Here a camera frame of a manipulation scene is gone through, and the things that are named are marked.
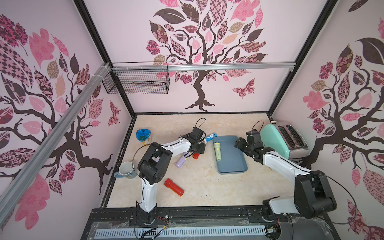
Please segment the blue white flashlight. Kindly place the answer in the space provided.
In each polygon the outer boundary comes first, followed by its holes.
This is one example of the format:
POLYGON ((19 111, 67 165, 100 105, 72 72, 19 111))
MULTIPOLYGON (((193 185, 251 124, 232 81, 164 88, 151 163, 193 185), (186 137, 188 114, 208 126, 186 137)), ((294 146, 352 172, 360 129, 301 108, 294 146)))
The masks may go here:
POLYGON ((213 140, 213 138, 217 137, 216 133, 212 133, 210 135, 207 135, 204 139, 205 144, 208 143, 209 141, 213 140))

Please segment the green yellow flashlight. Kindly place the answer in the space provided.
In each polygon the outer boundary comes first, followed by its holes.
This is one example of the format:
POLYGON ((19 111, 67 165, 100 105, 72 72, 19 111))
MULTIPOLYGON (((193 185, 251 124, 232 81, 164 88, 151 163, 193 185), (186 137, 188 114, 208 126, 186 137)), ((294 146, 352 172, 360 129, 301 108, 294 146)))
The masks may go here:
POLYGON ((219 142, 214 143, 215 156, 217 161, 222 160, 221 144, 219 142))

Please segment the purple yellow flashlight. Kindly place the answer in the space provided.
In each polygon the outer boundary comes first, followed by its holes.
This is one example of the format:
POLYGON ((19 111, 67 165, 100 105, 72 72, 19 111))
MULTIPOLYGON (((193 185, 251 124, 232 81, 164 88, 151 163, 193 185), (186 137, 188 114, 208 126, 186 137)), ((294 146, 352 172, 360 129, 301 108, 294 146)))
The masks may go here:
POLYGON ((177 168, 181 168, 183 166, 183 164, 186 162, 187 158, 185 157, 185 155, 181 155, 181 157, 178 159, 178 161, 175 163, 175 166, 177 168))

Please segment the blue plastic tray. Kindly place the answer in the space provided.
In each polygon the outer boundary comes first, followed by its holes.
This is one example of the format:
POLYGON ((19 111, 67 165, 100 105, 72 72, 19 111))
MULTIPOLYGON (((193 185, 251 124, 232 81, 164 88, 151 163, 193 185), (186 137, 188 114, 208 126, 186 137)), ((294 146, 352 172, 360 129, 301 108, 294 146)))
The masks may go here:
POLYGON ((221 144, 222 160, 217 161, 218 172, 221 175, 240 174, 248 170, 243 152, 235 148, 237 136, 219 136, 213 138, 213 143, 221 144))

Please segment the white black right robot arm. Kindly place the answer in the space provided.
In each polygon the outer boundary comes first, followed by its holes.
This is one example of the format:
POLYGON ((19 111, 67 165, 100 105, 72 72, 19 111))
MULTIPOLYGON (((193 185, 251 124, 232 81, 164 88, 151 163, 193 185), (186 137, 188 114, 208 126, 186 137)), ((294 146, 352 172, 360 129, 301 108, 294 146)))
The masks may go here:
POLYGON ((284 158, 262 142, 239 138, 235 148, 256 162, 279 173, 294 185, 292 197, 273 197, 263 201, 262 216, 266 220, 274 215, 297 214, 312 219, 337 209, 337 202, 327 176, 312 172, 284 158))

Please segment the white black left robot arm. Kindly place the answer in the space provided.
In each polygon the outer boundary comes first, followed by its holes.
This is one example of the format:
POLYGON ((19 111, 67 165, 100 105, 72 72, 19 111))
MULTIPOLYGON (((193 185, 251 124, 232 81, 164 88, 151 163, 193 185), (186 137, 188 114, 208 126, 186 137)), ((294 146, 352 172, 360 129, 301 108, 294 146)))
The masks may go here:
POLYGON ((181 137, 168 144, 151 143, 138 164, 142 179, 142 200, 138 206, 138 219, 145 225, 155 221, 158 183, 164 178, 171 159, 179 154, 203 154, 207 140, 181 137))

